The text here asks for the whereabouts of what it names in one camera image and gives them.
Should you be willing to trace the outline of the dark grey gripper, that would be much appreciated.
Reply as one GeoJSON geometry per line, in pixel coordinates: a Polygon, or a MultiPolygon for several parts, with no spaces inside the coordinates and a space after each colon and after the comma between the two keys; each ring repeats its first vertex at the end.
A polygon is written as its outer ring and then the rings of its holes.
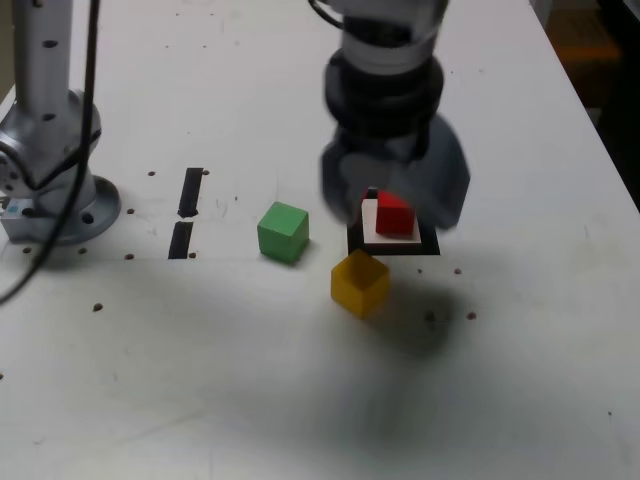
{"type": "Polygon", "coordinates": [[[467,195],[470,172],[459,139],[437,115],[417,134],[356,135],[339,128],[321,160],[324,202],[342,224],[355,223],[365,189],[385,190],[405,201],[423,223],[454,228],[467,195]]]}

